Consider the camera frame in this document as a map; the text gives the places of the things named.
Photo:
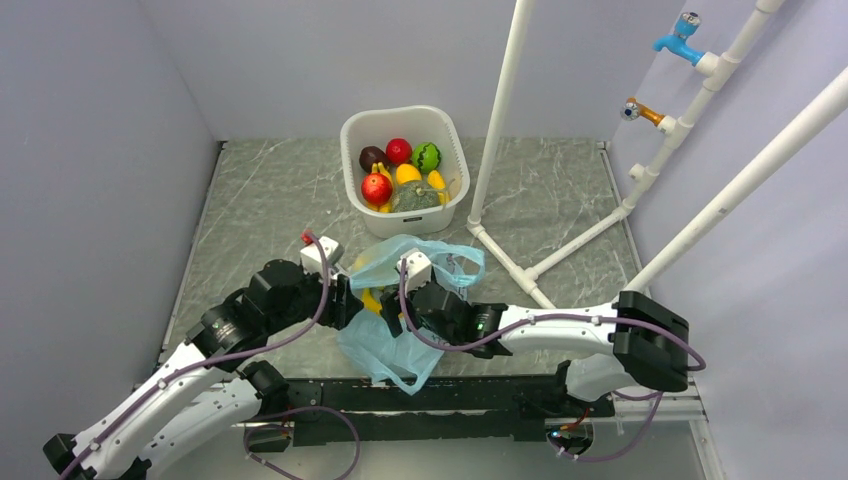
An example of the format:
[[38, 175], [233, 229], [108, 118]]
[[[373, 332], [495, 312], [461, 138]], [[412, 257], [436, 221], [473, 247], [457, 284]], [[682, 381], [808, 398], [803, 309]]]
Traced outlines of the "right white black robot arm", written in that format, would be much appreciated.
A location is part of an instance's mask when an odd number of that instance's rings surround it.
[[468, 302], [430, 281], [379, 298], [393, 336], [419, 333], [443, 351], [492, 359], [531, 351], [578, 354], [551, 388], [557, 411], [574, 415], [588, 402], [627, 387], [683, 392], [693, 371], [689, 323], [638, 291], [622, 291], [610, 303], [577, 309], [531, 309]]

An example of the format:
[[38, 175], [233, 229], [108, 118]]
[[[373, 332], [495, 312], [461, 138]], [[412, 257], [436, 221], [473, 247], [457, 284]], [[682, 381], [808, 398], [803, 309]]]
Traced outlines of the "red fake pomegranate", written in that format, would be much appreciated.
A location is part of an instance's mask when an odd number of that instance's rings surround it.
[[366, 175], [361, 183], [360, 190], [366, 203], [374, 207], [381, 207], [389, 203], [394, 193], [391, 179], [381, 173]]

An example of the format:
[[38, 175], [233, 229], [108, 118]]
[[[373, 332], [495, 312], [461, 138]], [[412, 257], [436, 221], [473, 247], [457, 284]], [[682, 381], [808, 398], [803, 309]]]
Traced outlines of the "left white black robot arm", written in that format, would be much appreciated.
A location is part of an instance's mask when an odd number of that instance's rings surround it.
[[42, 450], [63, 479], [153, 479], [230, 425], [279, 417], [289, 385], [267, 361], [270, 336], [298, 323], [336, 330], [363, 308], [342, 273], [272, 260], [207, 310], [172, 356], [96, 424]]

